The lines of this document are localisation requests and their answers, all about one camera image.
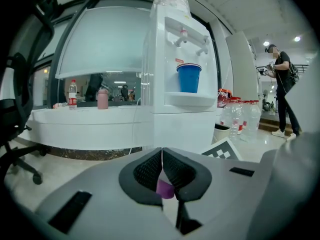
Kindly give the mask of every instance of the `pink bottle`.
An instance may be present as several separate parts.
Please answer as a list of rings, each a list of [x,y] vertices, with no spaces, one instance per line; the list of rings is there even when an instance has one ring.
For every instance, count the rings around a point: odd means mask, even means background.
[[[107,110],[109,107],[108,103],[108,90],[101,89],[98,92],[98,110]]]

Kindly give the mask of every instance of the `water dispenser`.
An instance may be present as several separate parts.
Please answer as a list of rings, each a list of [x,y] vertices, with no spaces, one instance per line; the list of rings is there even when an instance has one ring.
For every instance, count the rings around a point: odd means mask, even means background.
[[[200,67],[194,92],[182,91],[177,67],[183,65]],[[216,59],[209,31],[182,11],[158,5],[150,18],[142,59],[141,105],[151,115],[150,147],[199,152],[210,145],[217,90]]]

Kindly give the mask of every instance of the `red label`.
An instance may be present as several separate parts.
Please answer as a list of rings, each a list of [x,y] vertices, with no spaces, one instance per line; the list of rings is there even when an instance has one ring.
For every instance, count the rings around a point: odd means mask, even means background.
[[[182,59],[179,59],[179,58],[176,58],[175,61],[179,62],[179,63],[184,63],[184,61]]]
[[[77,105],[77,99],[76,98],[69,98],[68,105]]]

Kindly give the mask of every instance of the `cable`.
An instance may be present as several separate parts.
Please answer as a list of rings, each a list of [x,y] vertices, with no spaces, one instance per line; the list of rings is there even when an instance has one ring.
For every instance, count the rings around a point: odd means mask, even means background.
[[[135,118],[136,118],[136,112],[137,112],[137,108],[138,108],[138,103],[139,101],[141,101],[141,98],[138,98],[138,100],[136,101],[136,105],[135,105],[135,110],[134,110],[134,115],[133,115],[133,120],[132,120],[132,146],[134,145],[134,125],[135,125]]]
[[[226,74],[226,77],[225,77],[224,83],[223,83],[223,85],[222,85],[222,87],[221,87],[221,90],[219,91],[219,93],[218,93],[218,96],[217,96],[217,97],[219,97],[219,95],[220,95],[221,91],[222,91],[222,90],[223,90],[223,88],[225,87],[225,84],[226,84],[226,82],[227,82],[227,79],[228,79],[228,76],[229,76],[229,72],[230,72],[230,69],[231,69],[230,65],[231,65],[231,59],[230,59],[229,65],[228,65],[228,72],[227,72],[227,74]]]

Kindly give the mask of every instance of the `man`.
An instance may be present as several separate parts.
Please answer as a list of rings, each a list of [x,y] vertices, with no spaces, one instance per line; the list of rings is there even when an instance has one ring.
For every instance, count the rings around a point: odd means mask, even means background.
[[[272,54],[272,57],[276,59],[275,65],[268,65],[267,68],[271,70],[271,72],[266,71],[265,74],[271,78],[276,78],[277,90],[276,96],[278,100],[278,115],[279,115],[279,130],[273,131],[272,135],[285,137],[285,128],[286,128],[286,111],[289,114],[291,127],[293,133],[291,133],[290,137],[287,141],[295,139],[299,136],[299,123],[298,120],[288,105],[285,95],[289,92],[291,87],[293,86],[293,81],[290,78],[291,70],[290,70],[290,58],[284,51],[279,51],[279,49],[274,45],[270,44],[267,49],[269,54]]]

